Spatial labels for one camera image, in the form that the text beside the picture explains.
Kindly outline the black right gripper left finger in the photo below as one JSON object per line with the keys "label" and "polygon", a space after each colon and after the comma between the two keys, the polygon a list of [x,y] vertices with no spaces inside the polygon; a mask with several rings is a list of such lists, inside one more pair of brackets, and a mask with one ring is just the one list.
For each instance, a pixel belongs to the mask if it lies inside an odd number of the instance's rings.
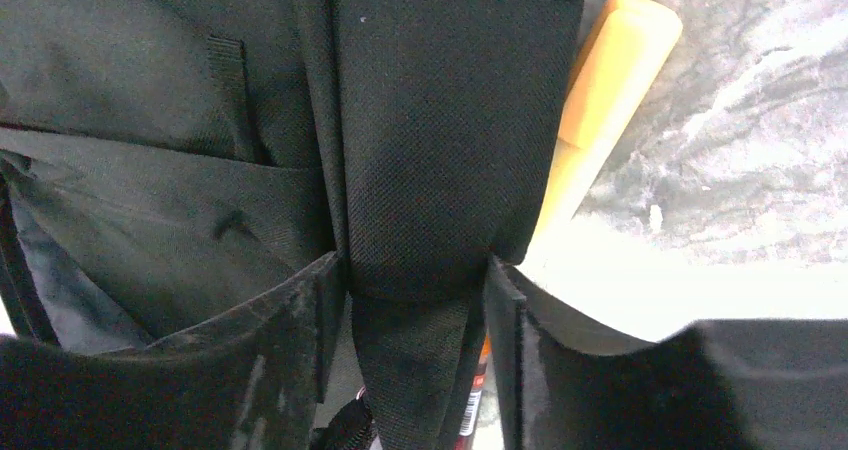
{"label": "black right gripper left finger", "polygon": [[1,341],[5,449],[306,449],[343,306],[328,253],[151,346],[83,356]]}

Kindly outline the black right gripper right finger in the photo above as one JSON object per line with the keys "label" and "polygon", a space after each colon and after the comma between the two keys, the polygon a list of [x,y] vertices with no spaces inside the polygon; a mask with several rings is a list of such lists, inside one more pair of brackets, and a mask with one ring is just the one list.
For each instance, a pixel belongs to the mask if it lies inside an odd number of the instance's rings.
{"label": "black right gripper right finger", "polygon": [[707,320],[651,343],[491,258],[485,314],[508,449],[843,449],[847,324]]}

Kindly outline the black student backpack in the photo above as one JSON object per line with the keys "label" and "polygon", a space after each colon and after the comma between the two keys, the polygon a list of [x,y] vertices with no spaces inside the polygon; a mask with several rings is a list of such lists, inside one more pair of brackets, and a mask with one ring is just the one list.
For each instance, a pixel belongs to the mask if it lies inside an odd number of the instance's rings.
{"label": "black student backpack", "polygon": [[1,0],[3,338],[140,351],[334,253],[306,449],[452,448],[583,8]]}

